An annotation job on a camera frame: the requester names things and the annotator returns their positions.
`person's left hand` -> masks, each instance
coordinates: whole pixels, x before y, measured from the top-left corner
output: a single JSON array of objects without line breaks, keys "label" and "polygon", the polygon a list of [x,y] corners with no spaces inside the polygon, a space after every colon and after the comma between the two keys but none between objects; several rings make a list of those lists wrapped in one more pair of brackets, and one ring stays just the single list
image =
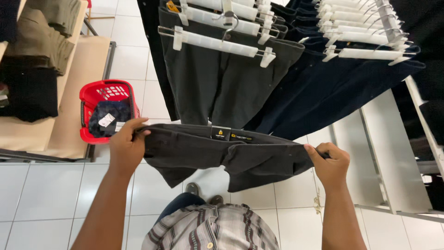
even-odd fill
[{"label": "person's left hand", "polygon": [[134,141],[131,140],[134,130],[143,127],[142,123],[147,120],[148,118],[129,120],[111,137],[109,171],[125,177],[131,177],[134,173],[145,153],[145,136],[151,134],[151,131],[145,130]]}]

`shoe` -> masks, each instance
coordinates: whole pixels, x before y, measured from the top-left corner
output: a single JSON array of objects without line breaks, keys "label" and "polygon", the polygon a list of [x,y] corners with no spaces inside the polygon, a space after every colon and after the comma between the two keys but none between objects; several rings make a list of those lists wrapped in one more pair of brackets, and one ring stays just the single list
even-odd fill
[{"label": "shoe", "polygon": [[217,204],[223,204],[223,197],[222,196],[220,196],[220,195],[216,195],[216,196],[213,196],[209,201],[208,201],[208,204],[210,204],[210,205],[217,205]]},{"label": "shoe", "polygon": [[192,193],[199,196],[199,186],[194,182],[188,183],[185,188],[185,193]]}]

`dark gray shorts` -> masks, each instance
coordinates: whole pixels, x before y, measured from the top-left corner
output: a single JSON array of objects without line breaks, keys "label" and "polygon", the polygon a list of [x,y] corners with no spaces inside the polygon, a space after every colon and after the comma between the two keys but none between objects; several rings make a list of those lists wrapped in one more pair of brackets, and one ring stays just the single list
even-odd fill
[{"label": "dark gray shorts", "polygon": [[[178,15],[159,8],[160,25],[221,39],[224,29],[189,20],[183,26]],[[263,106],[270,93],[304,51],[300,43],[230,32],[227,41],[258,47],[272,47],[276,58],[261,68],[261,56],[253,58],[182,44],[173,49],[173,38],[161,36],[168,79],[183,124],[242,128]]]},{"label": "dark gray shorts", "polygon": [[238,192],[286,180],[313,167],[304,146],[282,138],[232,129],[213,139],[219,128],[199,125],[155,124],[145,137],[144,159],[172,188],[197,169],[225,166],[228,192]]}]

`person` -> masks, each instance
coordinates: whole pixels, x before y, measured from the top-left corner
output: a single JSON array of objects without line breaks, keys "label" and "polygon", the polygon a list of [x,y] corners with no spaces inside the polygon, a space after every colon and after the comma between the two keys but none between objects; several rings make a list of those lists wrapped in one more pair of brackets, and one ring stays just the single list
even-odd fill
[{"label": "person", "polygon": [[[111,137],[109,169],[72,250],[121,249],[127,187],[144,155],[144,138],[150,135],[144,131],[133,140],[133,132],[146,121],[130,120]],[[366,249],[345,181],[349,154],[332,143],[321,143],[316,149],[331,157],[324,160],[313,146],[304,148],[325,188],[322,249]],[[223,204],[221,197],[205,203],[195,184],[187,191],[162,212],[141,242],[142,250],[279,249],[274,233],[246,205]]]}]

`person's right hand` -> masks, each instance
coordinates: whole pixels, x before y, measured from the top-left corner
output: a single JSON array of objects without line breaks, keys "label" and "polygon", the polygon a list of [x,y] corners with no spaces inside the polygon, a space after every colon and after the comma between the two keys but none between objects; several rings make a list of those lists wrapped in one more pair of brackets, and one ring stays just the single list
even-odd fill
[{"label": "person's right hand", "polygon": [[321,143],[316,149],[321,153],[328,153],[330,159],[322,158],[310,144],[305,144],[304,148],[310,156],[316,175],[324,185],[325,191],[346,187],[347,169],[350,164],[350,155],[336,147],[333,143]]}]

